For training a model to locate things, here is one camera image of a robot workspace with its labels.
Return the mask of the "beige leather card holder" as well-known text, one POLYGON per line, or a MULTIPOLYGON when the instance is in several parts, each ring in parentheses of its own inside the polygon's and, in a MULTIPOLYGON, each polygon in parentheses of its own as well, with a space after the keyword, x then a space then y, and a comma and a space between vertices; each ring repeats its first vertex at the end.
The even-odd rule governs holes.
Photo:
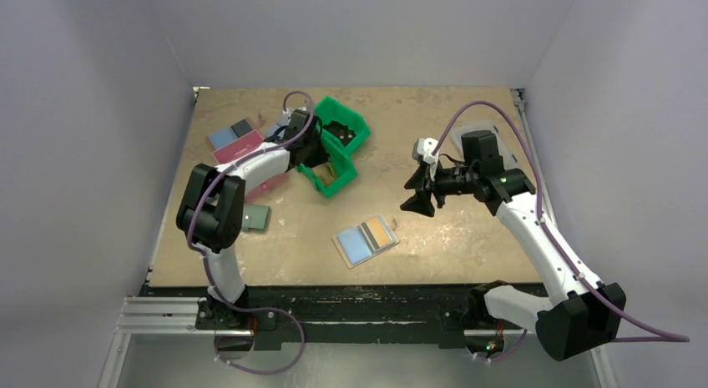
POLYGON ((342 257, 348 269, 353 269, 358 265, 361 265, 366 261, 373 259, 380 253, 395 247, 400 242, 400 239, 397 237, 394 228, 389 224, 386 219, 384 219, 381 214, 374 215, 370 218, 373 217, 379 217, 382 219, 382 221, 388 227, 389 231, 393 234, 397 242, 394 245, 385 248, 384 250, 373 252, 370 246, 365 241, 363 234, 359 228, 361 223, 355 224, 334 234, 332 236, 332 242, 335 245, 338 253, 342 257))

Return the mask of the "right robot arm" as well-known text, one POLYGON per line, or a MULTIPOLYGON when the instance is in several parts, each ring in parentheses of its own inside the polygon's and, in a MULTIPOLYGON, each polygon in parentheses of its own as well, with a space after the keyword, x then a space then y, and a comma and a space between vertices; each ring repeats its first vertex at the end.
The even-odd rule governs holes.
POLYGON ((419 139, 412 149, 418 163, 405 189, 414 194, 401 210, 432 217, 449 195, 471 194, 512 234, 544 285, 539 297, 494 281, 474 287, 463 320, 488 327, 509 321, 535 334, 545 352, 561 361, 615 339, 620 317, 609 307, 624 308, 626 295, 605 284, 561 238, 550 239, 549 223, 535 208, 535 187, 522 169, 506 169, 495 134, 472 131, 461 138, 462 162, 443 167, 433 150, 436 139, 419 139))

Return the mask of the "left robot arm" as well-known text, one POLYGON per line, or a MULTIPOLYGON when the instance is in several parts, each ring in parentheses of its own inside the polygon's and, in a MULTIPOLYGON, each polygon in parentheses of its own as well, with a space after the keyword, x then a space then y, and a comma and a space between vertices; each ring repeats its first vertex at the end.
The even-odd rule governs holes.
POLYGON ((208 294, 220 302, 216 317, 227 328, 240 328, 249 317, 249 306, 240 300, 246 285, 235 256, 247 194, 305 163, 320 146, 315 113, 296 109, 282 139, 264 142, 229 163, 192 169, 176 226, 184 232, 189 249, 200 255, 208 294))

